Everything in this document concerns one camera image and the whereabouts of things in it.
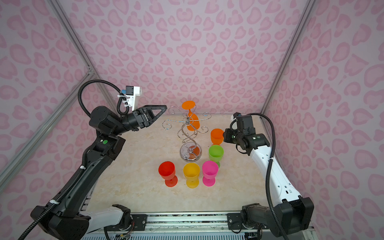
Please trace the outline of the orange wine glass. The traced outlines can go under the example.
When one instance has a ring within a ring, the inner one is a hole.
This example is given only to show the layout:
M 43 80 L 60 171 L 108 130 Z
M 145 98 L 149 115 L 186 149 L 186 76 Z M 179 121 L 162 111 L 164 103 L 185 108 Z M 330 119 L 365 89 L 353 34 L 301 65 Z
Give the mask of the orange wine glass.
M 211 141 L 213 145 L 220 145 L 224 141 L 224 131 L 221 129 L 213 129 L 211 131 Z
M 198 116 L 193 113 L 195 107 L 196 103 L 194 101 L 186 101 L 182 104 L 182 108 L 189 111 L 186 120 L 187 129 L 189 131 L 197 131 L 200 128 L 200 120 Z

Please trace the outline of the green plastic wine glass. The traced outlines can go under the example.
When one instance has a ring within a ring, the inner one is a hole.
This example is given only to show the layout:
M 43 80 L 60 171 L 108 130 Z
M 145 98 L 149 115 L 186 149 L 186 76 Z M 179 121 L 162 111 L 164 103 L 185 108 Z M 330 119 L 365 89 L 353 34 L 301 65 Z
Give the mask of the green plastic wine glass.
M 220 168 L 220 161 L 222 160 L 224 155 L 224 149 L 219 145 L 212 145 L 209 148 L 209 159 L 215 162 Z

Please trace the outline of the pink plastic wine glass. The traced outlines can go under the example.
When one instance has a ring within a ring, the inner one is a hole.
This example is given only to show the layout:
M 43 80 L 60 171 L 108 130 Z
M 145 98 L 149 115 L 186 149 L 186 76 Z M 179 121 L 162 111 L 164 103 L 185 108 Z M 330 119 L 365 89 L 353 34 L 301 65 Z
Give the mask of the pink plastic wine glass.
M 203 166 L 203 184 L 206 187 L 212 187 L 216 183 L 216 176 L 219 166 L 213 161 L 206 161 Z

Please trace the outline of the yellow plastic wine glass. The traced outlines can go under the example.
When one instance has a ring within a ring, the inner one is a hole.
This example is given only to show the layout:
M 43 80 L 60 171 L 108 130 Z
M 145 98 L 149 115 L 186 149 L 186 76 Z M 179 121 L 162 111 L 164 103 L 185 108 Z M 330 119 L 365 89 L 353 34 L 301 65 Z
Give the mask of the yellow plastic wine glass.
M 186 164 L 183 168 L 183 174 L 189 188 L 194 189 L 199 185 L 200 167 L 197 164 Z

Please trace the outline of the red plastic wine glass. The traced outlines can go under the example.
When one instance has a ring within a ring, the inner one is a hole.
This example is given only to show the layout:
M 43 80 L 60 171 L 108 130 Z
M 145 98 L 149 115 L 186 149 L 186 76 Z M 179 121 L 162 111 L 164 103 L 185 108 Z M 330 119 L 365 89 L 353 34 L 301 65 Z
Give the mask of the red plastic wine glass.
M 160 176 L 164 179 L 167 187 L 174 187 L 178 183 L 178 177 L 176 176 L 176 168 L 172 162 L 163 162 L 158 168 Z

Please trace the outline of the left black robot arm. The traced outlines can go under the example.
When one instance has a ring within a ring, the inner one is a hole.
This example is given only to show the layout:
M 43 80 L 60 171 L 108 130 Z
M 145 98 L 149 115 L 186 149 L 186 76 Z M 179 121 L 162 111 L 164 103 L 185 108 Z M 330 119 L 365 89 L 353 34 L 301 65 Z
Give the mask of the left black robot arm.
M 97 137 L 83 152 L 80 167 L 52 200 L 32 210 L 34 221 L 19 238 L 25 239 L 36 226 L 59 240 L 80 240 L 88 233 L 109 226 L 123 231 L 133 229 L 127 207 L 114 204 L 93 214 L 81 208 L 98 178 L 123 149 L 126 140 L 121 135 L 151 126 L 166 110 L 165 105 L 146 105 L 118 117 L 105 106 L 95 108 L 89 125 L 96 129 Z

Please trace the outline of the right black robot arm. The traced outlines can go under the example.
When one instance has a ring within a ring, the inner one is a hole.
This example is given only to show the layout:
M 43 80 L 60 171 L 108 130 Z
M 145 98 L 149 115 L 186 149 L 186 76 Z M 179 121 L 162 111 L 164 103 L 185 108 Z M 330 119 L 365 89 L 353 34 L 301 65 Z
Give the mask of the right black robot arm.
M 231 227 L 239 233 L 242 229 L 257 229 L 257 238 L 262 236 L 263 228 L 267 228 L 275 237 L 288 236 L 307 230 L 314 212 L 314 203 L 293 186 L 285 172 L 275 159 L 277 141 L 273 122 L 267 116 L 258 113 L 270 127 L 272 139 L 258 134 L 253 124 L 254 114 L 235 113 L 232 122 L 223 134 L 224 142 L 241 148 L 240 153 L 248 155 L 265 174 L 265 190 L 267 206 L 249 204 L 240 211 L 241 222 Z

